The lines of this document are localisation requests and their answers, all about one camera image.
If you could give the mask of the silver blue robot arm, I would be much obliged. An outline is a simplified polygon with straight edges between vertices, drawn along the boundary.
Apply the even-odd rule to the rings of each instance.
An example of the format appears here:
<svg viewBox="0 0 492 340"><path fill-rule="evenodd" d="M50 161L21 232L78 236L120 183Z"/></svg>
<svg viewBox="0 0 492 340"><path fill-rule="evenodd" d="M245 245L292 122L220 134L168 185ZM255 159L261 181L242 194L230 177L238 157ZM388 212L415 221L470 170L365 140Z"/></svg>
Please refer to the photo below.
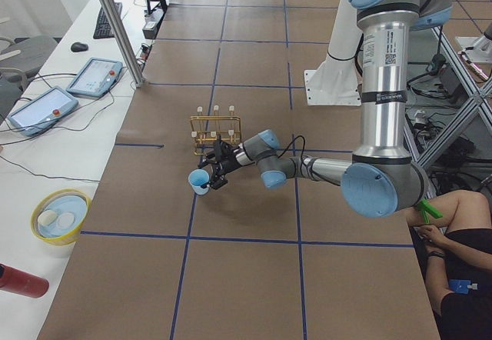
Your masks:
<svg viewBox="0 0 492 340"><path fill-rule="evenodd" d="M361 108L361 143L351 160L283 158L267 129L236 146L216 140L199 165L205 185L220 188L228 173L256 165L266 188L290 178L329 182L370 218L418 204L428 180L404 147L409 35L443 25L451 9L452 0L340 0L326 59L304 82L309 105Z"/></svg>

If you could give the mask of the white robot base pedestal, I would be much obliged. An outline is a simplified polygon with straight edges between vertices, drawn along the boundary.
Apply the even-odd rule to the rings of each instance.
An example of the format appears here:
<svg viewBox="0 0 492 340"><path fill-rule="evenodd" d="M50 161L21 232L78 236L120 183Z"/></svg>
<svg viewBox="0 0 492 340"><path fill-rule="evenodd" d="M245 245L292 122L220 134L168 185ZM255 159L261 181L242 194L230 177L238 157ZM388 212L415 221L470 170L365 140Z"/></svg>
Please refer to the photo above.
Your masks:
<svg viewBox="0 0 492 340"><path fill-rule="evenodd" d="M357 9L340 0L326 59L315 70L304 72L307 103L359 106L357 70L354 59L362 31L357 26Z"/></svg>

